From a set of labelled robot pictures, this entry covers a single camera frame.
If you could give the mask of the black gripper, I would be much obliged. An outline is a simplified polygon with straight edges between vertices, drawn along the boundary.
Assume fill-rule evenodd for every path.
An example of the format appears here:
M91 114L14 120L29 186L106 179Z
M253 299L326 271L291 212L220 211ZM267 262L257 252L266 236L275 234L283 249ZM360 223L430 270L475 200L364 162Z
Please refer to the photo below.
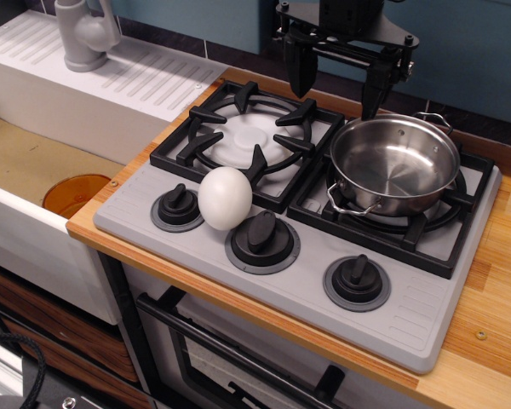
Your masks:
M302 98L313 87L323 56L366 69L361 119L373 119L392 87L412 75L412 53L419 45L384 9L383 1L280 1L278 34L295 96Z

